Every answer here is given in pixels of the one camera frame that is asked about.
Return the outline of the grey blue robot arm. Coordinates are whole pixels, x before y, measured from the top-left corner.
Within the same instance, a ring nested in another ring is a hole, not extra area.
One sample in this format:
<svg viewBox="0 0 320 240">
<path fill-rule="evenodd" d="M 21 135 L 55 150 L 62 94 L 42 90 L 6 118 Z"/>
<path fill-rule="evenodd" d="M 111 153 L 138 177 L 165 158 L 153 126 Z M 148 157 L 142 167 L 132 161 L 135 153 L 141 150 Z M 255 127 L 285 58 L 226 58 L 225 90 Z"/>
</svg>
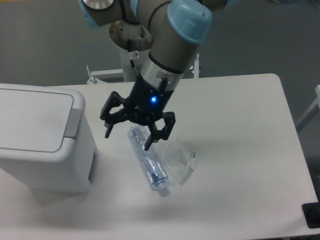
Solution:
<svg viewBox="0 0 320 240">
<path fill-rule="evenodd" d="M 130 121 L 147 126 L 145 148 L 167 140 L 176 122 L 164 108 L 187 66 L 206 39 L 213 11 L 233 4 L 231 0 L 81 0 L 79 6 L 91 27 L 123 21 L 142 27 L 151 36 L 148 57 L 134 69 L 135 83 L 128 97 L 113 91 L 100 118 L 110 135 L 117 123 Z"/>
</svg>

